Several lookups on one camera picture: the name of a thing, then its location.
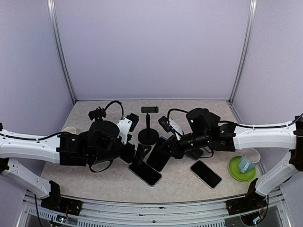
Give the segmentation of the blue-edged black phone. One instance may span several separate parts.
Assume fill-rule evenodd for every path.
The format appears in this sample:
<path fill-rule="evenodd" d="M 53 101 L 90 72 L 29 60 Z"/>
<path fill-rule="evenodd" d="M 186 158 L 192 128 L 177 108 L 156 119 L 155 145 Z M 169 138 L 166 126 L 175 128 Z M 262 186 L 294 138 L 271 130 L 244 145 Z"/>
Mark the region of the blue-edged black phone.
<path fill-rule="evenodd" d="M 170 159 L 170 156 L 165 154 L 167 149 L 158 149 L 166 140 L 167 139 L 164 137 L 159 137 L 152 152 L 146 160 L 147 165 L 152 167 L 157 172 L 161 172 Z"/>

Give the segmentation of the black round-base phone stand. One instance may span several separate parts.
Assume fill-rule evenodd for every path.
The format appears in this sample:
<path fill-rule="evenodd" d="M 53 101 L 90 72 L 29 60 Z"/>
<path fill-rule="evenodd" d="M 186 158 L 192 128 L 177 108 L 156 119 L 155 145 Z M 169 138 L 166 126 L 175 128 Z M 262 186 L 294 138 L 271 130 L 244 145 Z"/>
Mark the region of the black round-base phone stand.
<path fill-rule="evenodd" d="M 150 114 L 157 114 L 159 108 L 157 106 L 142 106 L 141 113 L 146 114 L 146 128 L 142 129 L 138 134 L 138 141 L 144 145 L 154 145 L 159 139 L 159 133 L 151 128 Z"/>

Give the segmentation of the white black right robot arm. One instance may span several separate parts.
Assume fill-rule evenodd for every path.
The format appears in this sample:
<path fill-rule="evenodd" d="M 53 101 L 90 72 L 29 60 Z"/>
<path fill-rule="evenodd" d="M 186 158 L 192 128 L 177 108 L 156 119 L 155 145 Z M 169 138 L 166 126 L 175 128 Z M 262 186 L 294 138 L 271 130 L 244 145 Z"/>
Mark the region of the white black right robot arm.
<path fill-rule="evenodd" d="M 186 111 L 191 133 L 183 134 L 179 125 L 169 116 L 161 117 L 159 125 L 171 136 L 163 143 L 168 147 L 167 155 L 182 159 L 184 154 L 208 147 L 213 151 L 236 151 L 247 148 L 286 148 L 285 157 L 264 176 L 254 180 L 242 199 L 242 206 L 252 210 L 261 198 L 274 188 L 303 170 L 303 117 L 295 116 L 293 121 L 268 124 L 245 125 L 222 121 L 220 116 L 206 108 Z"/>

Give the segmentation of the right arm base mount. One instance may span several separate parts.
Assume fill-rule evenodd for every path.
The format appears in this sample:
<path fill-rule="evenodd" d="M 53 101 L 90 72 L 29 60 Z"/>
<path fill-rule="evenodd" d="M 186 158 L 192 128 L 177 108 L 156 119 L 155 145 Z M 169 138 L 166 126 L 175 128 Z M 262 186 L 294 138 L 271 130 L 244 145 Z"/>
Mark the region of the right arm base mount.
<path fill-rule="evenodd" d="M 267 199 L 261 197 L 258 199 L 241 197 L 226 201 L 226 206 L 229 215 L 240 214 L 252 210 L 260 209 L 267 206 Z"/>

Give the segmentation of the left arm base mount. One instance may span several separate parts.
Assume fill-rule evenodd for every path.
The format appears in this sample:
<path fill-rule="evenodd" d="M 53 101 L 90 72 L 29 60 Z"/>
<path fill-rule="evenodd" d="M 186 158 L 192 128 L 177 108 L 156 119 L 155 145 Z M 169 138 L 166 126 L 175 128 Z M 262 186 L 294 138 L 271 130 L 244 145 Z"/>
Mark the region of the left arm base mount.
<path fill-rule="evenodd" d="M 80 215 L 82 205 L 82 201 L 66 197 L 61 197 L 60 201 L 49 198 L 41 200 L 41 207 L 43 208 L 75 216 Z"/>

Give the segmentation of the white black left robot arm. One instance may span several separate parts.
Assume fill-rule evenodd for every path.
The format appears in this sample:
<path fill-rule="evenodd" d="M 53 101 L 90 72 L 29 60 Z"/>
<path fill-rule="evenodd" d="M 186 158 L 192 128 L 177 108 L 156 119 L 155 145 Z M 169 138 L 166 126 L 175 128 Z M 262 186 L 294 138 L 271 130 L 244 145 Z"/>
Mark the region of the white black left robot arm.
<path fill-rule="evenodd" d="M 60 186 L 32 173 L 18 162 L 18 158 L 35 159 L 61 166 L 88 166 L 113 163 L 121 158 L 126 163 L 141 164 L 151 147 L 129 143 L 132 121 L 123 118 L 119 124 L 94 121 L 89 130 L 80 134 L 62 131 L 40 138 L 35 135 L 0 130 L 0 174 L 15 180 L 41 199 L 50 210 L 69 210 L 61 196 Z"/>

